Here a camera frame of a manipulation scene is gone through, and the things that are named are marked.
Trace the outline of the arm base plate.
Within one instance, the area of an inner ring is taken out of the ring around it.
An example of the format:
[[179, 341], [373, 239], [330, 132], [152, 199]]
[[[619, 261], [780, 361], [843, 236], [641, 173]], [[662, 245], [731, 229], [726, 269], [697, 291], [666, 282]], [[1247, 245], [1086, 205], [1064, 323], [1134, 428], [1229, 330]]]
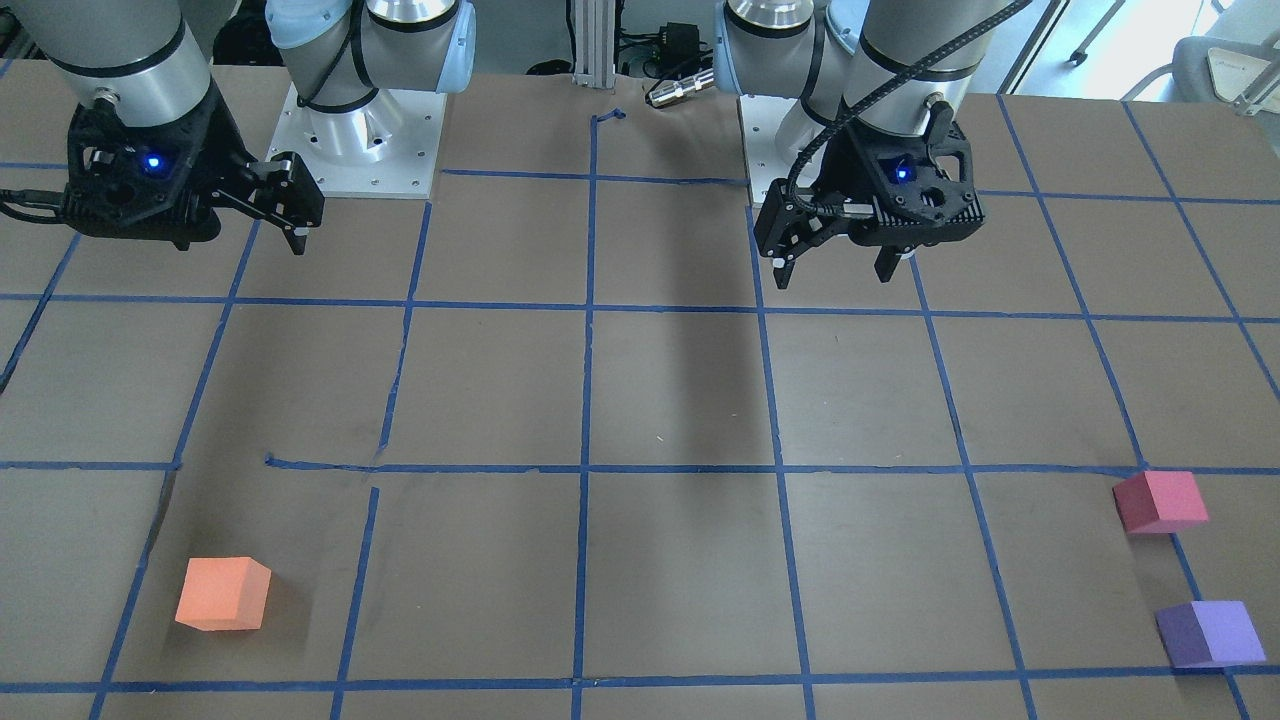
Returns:
[[751, 208], [762, 208], [772, 181], [790, 173], [800, 151], [820, 132], [795, 97], [744, 95], [739, 97], [742, 151]]
[[292, 151], [328, 199], [429, 199], [448, 94], [383, 90], [365, 108], [326, 114], [289, 87], [269, 143]]

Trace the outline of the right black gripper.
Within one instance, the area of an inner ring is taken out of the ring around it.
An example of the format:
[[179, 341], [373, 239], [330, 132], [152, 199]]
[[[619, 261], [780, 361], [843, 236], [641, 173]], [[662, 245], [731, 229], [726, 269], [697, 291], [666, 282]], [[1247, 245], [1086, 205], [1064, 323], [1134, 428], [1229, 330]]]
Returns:
[[292, 151], [260, 161], [247, 151], [220, 90], [212, 85], [183, 117], [127, 127], [113, 105], [79, 106], [68, 129], [68, 182], [61, 219], [99, 238], [156, 240], [187, 250], [218, 237], [218, 208], [282, 228], [291, 252], [305, 254], [325, 197]]

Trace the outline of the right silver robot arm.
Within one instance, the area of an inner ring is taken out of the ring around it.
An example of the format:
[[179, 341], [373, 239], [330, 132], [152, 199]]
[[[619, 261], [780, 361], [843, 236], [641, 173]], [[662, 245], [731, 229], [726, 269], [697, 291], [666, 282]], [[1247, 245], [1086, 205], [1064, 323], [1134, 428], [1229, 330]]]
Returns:
[[[278, 227], [293, 254], [323, 223], [306, 158], [256, 158], [175, 1], [14, 1], [17, 19], [77, 96], [63, 191], [4, 190], [3, 214], [97, 238], [186, 251], [229, 208]], [[468, 1], [269, 1], [265, 18], [333, 165], [381, 160], [404, 124], [396, 91], [467, 88], [477, 20]]]

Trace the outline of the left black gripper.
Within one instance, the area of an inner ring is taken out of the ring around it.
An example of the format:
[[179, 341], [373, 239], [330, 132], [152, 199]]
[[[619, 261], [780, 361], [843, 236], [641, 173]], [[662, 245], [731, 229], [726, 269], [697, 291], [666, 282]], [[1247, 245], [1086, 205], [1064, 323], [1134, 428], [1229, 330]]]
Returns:
[[896, 136], [851, 119], [826, 143], [818, 177], [774, 179], [754, 227], [756, 251], [790, 287], [796, 260], [835, 236], [878, 249], [876, 275], [890, 283], [919, 247], [965, 240], [986, 223], [973, 182], [972, 146], [947, 102], [925, 111], [920, 135]]

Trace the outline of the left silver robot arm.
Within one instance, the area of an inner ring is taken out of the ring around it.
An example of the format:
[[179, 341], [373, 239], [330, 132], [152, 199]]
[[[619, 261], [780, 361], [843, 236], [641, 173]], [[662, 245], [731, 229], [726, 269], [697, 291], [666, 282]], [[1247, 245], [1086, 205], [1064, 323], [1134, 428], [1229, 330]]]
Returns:
[[1019, 1], [722, 1], [713, 69], [723, 91], [790, 97], [786, 170], [764, 192], [756, 251], [788, 287], [805, 252], [844, 236], [892, 279], [920, 247], [986, 222], [956, 113], [992, 31]]

